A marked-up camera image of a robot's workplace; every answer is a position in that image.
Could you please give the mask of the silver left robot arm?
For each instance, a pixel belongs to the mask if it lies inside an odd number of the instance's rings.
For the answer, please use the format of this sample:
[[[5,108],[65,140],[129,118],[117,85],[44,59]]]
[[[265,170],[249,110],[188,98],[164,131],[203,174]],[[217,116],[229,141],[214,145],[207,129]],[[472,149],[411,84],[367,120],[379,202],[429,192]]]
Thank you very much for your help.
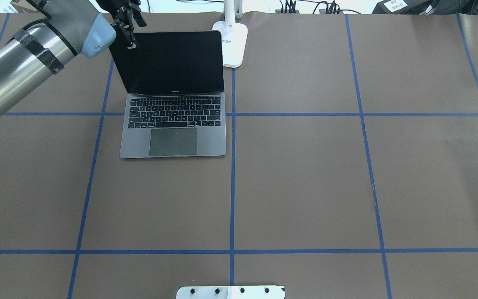
[[[0,117],[74,57],[92,59],[112,42],[137,45],[134,26],[143,28],[139,0],[99,0],[112,22],[88,0],[31,0],[44,15],[13,34],[0,50]]]

